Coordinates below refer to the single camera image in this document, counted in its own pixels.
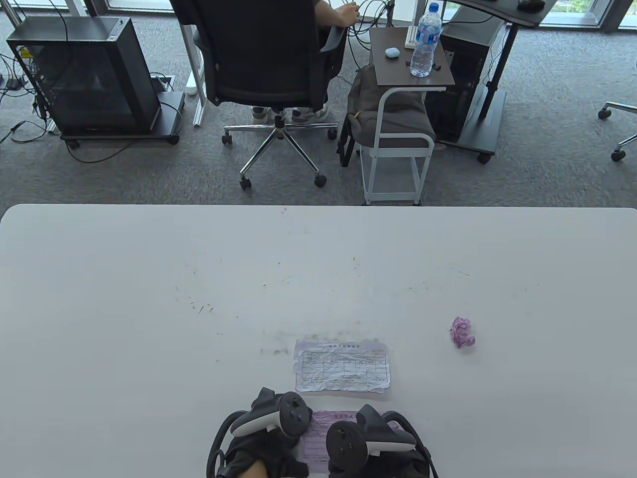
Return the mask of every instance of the white sneaker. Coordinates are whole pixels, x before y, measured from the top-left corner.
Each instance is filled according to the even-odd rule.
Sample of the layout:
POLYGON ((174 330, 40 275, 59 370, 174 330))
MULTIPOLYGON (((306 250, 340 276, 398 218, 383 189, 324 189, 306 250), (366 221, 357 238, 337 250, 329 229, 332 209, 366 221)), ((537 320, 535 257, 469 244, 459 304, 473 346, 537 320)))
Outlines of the white sneaker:
POLYGON ((311 108, 295 108, 292 110, 292 122, 295 124, 322 123, 327 118, 329 108, 323 105, 323 109, 313 112, 311 108))
POLYGON ((279 114, 285 119, 285 111, 276 113, 272 108, 264 108, 263 106, 252 107, 252 124, 268 124, 270 120, 274 121, 275 116, 279 114))

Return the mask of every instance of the water bottle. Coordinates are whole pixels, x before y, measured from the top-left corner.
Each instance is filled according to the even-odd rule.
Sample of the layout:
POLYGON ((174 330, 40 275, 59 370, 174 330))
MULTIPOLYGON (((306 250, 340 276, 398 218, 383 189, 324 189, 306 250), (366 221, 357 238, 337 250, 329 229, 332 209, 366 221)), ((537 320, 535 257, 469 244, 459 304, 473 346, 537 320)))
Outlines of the water bottle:
POLYGON ((438 15, 438 4, 432 3, 429 5, 429 11, 418 22, 416 48, 413 50, 411 66, 413 76, 423 78, 431 72, 441 29, 442 20, 438 15))

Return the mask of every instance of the pink crumpled paper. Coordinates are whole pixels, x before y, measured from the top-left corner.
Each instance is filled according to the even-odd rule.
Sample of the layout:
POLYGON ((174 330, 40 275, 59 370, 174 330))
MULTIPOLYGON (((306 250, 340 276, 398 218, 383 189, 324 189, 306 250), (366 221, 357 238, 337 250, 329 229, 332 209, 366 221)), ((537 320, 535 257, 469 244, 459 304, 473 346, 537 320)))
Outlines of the pink crumpled paper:
POLYGON ((451 340, 454 341, 455 346, 459 349, 471 347, 476 343, 476 338, 473 335, 469 335, 471 333, 471 322, 469 319, 456 317, 449 332, 451 333, 451 340))

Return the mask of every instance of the black office chair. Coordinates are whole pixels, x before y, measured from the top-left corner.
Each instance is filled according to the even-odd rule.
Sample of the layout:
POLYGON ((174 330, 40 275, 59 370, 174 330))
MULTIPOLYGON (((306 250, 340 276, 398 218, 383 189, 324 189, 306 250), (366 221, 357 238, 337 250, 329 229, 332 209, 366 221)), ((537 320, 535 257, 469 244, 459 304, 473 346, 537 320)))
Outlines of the black office chair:
MULTIPOLYGON (((340 71, 346 29, 325 33, 320 47, 312 0, 171 0, 178 20, 195 25, 194 42, 204 59, 206 95, 216 106, 224 101, 263 106, 282 112, 305 107, 319 111, 327 101, 327 85, 340 71)), ((275 138, 285 138, 316 174, 314 183, 327 181, 316 164, 290 135, 291 131, 327 129, 335 140, 337 124, 285 124, 277 114, 275 125, 226 126, 224 145, 232 144, 231 131, 270 129, 268 139, 241 169, 243 190, 252 186, 246 172, 275 138)))

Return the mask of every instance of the black computer tower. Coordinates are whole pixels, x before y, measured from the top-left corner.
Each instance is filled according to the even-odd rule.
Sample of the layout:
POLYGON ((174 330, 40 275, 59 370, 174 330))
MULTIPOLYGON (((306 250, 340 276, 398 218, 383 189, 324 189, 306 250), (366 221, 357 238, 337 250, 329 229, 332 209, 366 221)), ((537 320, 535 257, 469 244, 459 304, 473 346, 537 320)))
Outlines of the black computer tower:
POLYGON ((7 43, 65 135, 147 133, 161 110, 128 17, 27 17, 7 43))
MULTIPOLYGON (((499 45, 494 45, 504 26, 499 18, 467 7, 460 7, 440 35, 455 86, 446 91, 428 92, 426 109, 436 132, 437 141, 455 143, 462 134, 464 122, 475 108, 492 58, 499 45)), ((495 70, 497 60, 493 62, 495 70)))

